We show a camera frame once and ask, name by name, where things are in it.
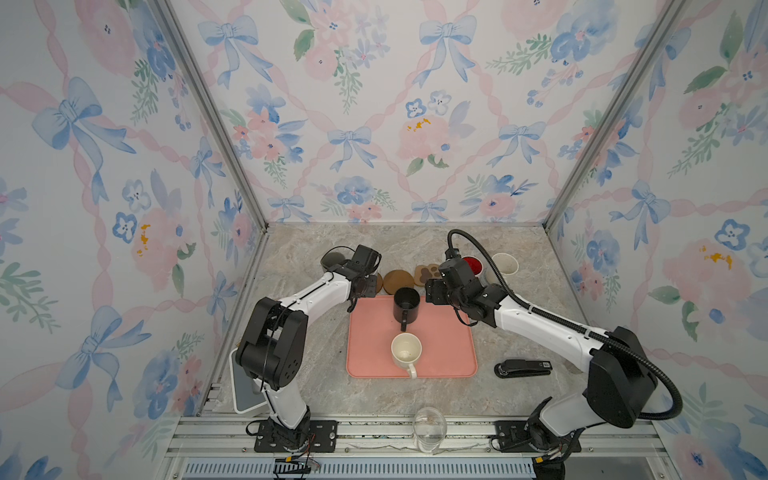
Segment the cork paw print coaster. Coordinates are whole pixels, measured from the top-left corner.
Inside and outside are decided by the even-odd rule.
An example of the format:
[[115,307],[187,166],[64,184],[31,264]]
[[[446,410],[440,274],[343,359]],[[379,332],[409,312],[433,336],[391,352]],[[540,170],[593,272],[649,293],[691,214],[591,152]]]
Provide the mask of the cork paw print coaster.
[[417,265],[414,273],[414,284],[418,287],[424,287],[426,282],[432,279],[440,279],[441,273],[438,264]]

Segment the plain brown wooden coaster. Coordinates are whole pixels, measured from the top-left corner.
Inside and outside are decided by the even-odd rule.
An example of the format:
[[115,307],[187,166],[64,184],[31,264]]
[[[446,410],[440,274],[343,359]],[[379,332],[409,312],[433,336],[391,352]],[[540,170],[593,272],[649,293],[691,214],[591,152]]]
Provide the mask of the plain brown wooden coaster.
[[388,295],[394,295],[401,288],[414,286],[413,275],[402,269],[392,270],[383,277],[383,289]]

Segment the white mug red interior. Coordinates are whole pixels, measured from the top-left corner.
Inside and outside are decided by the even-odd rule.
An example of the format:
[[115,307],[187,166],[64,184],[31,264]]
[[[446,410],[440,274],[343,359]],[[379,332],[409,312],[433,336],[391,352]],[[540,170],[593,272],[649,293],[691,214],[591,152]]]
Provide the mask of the white mug red interior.
[[465,256],[463,260],[470,267],[471,272],[478,278],[478,280],[481,283],[485,283],[483,263],[473,256]]

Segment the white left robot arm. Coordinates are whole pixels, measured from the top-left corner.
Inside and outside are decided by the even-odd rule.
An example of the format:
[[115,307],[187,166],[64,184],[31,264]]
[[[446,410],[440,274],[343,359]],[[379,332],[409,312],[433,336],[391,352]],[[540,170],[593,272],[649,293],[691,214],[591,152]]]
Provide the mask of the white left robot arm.
[[330,309],[349,302],[352,312],[361,298],[376,294],[381,254],[359,245],[349,258],[325,269],[315,282],[297,293],[276,300],[260,299],[249,318],[235,365],[253,382],[269,406],[260,426],[266,445],[288,452],[303,450],[311,442],[311,410],[295,382],[311,323]]

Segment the white speckled mug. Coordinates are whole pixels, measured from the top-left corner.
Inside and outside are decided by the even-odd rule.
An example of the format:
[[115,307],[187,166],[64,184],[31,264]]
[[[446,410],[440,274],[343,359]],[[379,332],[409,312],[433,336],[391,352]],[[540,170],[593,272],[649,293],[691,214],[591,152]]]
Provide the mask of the white speckled mug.
[[520,269],[519,261],[508,253],[496,253],[492,260],[505,281],[509,281]]

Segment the grey ceramic mug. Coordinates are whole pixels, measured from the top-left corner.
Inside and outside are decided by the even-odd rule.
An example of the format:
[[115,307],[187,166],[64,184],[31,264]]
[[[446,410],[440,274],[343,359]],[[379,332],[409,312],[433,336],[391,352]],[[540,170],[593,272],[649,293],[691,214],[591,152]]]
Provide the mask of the grey ceramic mug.
[[320,265],[326,272],[331,271],[333,268],[339,265],[343,265],[347,260],[346,255],[340,250],[332,250],[326,252],[321,260]]

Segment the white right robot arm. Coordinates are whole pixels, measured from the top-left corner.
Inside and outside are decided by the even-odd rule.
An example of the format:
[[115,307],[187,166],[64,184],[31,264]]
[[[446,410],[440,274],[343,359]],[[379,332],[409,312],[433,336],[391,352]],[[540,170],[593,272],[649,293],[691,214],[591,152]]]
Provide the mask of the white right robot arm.
[[542,401],[524,428],[532,448],[549,451],[570,434],[608,424],[629,429],[658,385],[636,336],[559,317],[499,284],[483,285],[469,265],[456,258],[439,267],[439,277],[425,283],[426,301],[449,305],[472,325],[484,323],[531,340],[556,353],[588,376],[581,393]]

